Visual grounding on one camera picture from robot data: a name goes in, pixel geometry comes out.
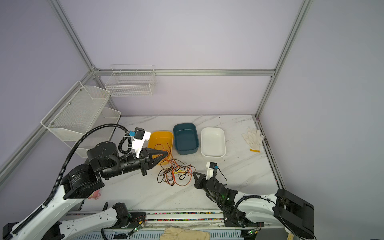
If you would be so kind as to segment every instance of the yellow plastic tray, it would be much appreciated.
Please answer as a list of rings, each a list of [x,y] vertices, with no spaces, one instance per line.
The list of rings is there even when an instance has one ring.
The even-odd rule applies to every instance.
[[[172,153],[173,133],[169,131],[153,132],[149,138],[148,147],[152,149],[168,151]],[[168,154],[168,156],[165,159],[169,160],[170,158],[171,156],[170,154]]]

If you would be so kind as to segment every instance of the white marble table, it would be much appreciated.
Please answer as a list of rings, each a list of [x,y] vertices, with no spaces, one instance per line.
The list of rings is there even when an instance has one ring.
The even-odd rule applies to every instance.
[[[261,153],[249,151],[249,145],[241,136],[247,132],[248,127],[255,128],[251,115],[121,117],[119,124],[131,131],[135,127],[141,127],[149,132],[173,132],[173,127],[183,122],[196,125],[199,140],[204,127],[219,127],[224,130],[227,153],[217,164],[228,179],[228,188],[250,194],[277,192],[277,184],[264,149],[261,149]],[[118,145],[123,134],[123,131],[116,129],[112,142]],[[186,165],[195,166],[197,172],[206,173],[207,161],[201,155],[200,148],[189,155],[179,155],[173,148],[172,154]],[[195,189],[193,178],[185,187],[169,186],[164,182],[159,184],[157,175],[160,170],[161,167],[156,166],[148,170],[146,176],[135,171],[104,180],[105,187],[100,190],[100,198],[86,199],[82,211],[101,210],[105,202],[109,202],[109,206],[124,202],[130,210],[217,209],[217,205],[206,197],[203,190]],[[225,183],[220,173],[217,178]]]

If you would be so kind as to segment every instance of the tangled wires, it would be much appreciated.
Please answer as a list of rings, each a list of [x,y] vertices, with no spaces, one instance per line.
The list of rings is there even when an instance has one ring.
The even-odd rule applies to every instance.
[[[155,149],[156,149],[157,146],[161,146],[162,147],[162,151],[167,151],[169,156],[170,156],[169,159],[163,160],[160,163],[160,166],[161,166],[162,169],[159,172],[159,174],[157,175],[157,182],[158,183],[166,182],[166,183],[168,183],[171,186],[176,184],[176,185],[179,185],[181,187],[184,187],[184,186],[188,185],[191,182],[191,180],[192,180],[192,173],[196,169],[191,164],[189,164],[188,166],[185,166],[182,161],[180,161],[178,159],[174,159],[173,156],[172,156],[172,153],[170,152],[170,147],[169,147],[168,142],[167,142],[167,145],[168,145],[168,149],[169,150],[164,150],[164,146],[161,145],[161,144],[157,144],[155,146]],[[179,183],[176,182],[176,179],[184,180],[186,177],[190,177],[190,179],[189,179],[187,184],[180,185]]]

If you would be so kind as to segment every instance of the dark teal plastic tray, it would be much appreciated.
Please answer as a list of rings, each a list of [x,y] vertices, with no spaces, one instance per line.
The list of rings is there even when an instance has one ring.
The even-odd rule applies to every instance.
[[[180,123],[174,126],[175,148],[180,155],[197,152],[199,148],[199,137],[196,126],[191,122]]]

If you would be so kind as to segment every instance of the white wall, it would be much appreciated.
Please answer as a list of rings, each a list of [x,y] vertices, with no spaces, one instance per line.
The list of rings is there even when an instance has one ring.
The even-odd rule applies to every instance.
[[[302,1],[61,2],[98,68],[274,69]]]
[[[102,76],[105,83],[108,76]],[[153,96],[112,97],[122,115],[255,114],[269,76],[158,76]]]
[[[1,1],[0,22],[2,165],[87,68],[46,0]],[[0,192],[0,227],[45,200],[69,150],[50,133],[42,138]],[[75,156],[68,167],[81,163]]]
[[[384,239],[384,2],[314,1],[261,114],[317,239]]]

